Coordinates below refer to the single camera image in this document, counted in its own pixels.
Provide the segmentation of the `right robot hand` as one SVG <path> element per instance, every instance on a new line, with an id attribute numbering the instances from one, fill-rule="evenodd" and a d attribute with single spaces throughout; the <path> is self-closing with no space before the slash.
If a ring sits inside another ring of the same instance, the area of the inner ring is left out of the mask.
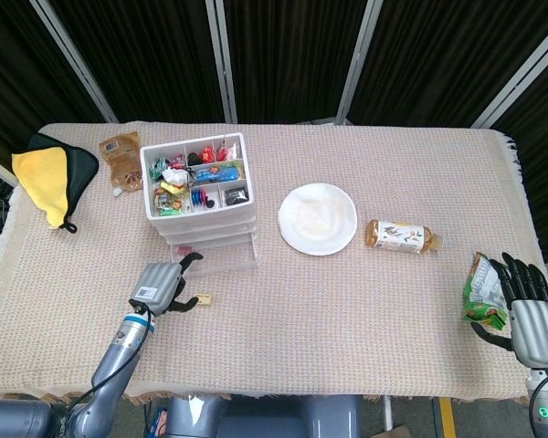
<path id="1" fill-rule="evenodd" d="M 515 354 L 532 370 L 548 369 L 548 283 L 540 268 L 507 253 L 502 260 L 485 260 L 484 280 L 503 296 L 506 324 L 511 335 L 488 332 L 478 321 L 470 323 L 475 334 L 496 347 Z"/>

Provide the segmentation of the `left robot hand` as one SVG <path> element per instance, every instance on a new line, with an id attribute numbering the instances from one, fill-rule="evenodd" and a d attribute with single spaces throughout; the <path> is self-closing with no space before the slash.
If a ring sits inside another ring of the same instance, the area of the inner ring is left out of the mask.
<path id="1" fill-rule="evenodd" d="M 199 302 L 198 297 L 191 297 L 186 302 L 176 299 L 186 286 L 184 272 L 194 261 L 203 258 L 201 254 L 193 252 L 179 263 L 150 263 L 142 271 L 129 299 L 133 310 L 141 315 L 149 312 L 155 317 L 166 312 L 185 313 L 192 310 Z"/>

